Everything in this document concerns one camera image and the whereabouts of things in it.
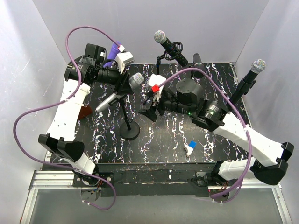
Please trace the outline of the black round-base mic stand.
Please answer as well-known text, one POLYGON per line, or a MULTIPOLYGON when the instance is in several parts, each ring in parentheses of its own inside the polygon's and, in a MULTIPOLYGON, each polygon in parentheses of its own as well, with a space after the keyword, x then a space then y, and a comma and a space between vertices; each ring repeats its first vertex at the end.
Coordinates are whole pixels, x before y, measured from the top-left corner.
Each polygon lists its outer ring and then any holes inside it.
POLYGON ((119 129, 120 136, 125 140, 134 140, 140 134, 140 127, 136 122, 128 118, 125 109, 125 102, 123 98, 119 100, 119 103, 122 108, 124 114, 124 121, 125 121, 125 123, 120 125, 120 129, 119 129))

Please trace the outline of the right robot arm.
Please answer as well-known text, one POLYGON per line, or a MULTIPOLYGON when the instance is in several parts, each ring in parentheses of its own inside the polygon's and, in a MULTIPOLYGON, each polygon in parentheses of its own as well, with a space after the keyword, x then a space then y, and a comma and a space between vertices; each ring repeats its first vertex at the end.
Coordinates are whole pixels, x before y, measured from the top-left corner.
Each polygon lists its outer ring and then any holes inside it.
POLYGON ((149 109, 140 110, 140 114, 156 122, 157 115, 165 111, 189 115, 192 123, 214 134, 232 141, 248 151, 248 158, 241 161, 218 161, 207 178, 216 185, 222 185, 233 179, 255 177, 268 185, 278 184, 285 176, 293 144, 279 143, 266 138, 241 121, 226 106, 203 98, 204 90, 193 79, 180 80, 176 84, 176 93, 164 88, 166 79, 160 75, 151 75, 146 87, 148 96, 153 97, 149 109))

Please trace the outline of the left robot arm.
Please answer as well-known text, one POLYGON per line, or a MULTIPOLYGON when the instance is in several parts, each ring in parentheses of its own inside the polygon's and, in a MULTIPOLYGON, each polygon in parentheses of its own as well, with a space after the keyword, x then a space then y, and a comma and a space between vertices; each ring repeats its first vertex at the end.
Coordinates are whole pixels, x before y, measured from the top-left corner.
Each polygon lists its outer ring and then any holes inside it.
POLYGON ((132 53, 126 52, 120 43, 114 44, 109 54, 104 47, 87 44, 85 53, 68 63, 61 95, 63 103, 58 106, 47 132, 38 137, 45 149, 85 173, 83 181, 90 187, 96 186, 100 178, 95 172, 96 165, 85 154, 84 143, 75 140, 80 111, 94 82, 116 87, 112 96, 97 107, 97 112, 107 109, 122 93, 131 94, 143 82, 136 76, 129 77, 125 71, 133 61, 132 53))

